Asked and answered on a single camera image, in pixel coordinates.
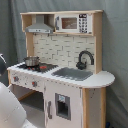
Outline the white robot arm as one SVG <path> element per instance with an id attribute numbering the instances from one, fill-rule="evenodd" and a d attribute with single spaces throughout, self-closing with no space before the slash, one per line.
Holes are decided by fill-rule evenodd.
<path id="1" fill-rule="evenodd" d="M 2 82 L 0 82 L 0 128 L 43 128 L 37 110 L 22 105 Z"/>

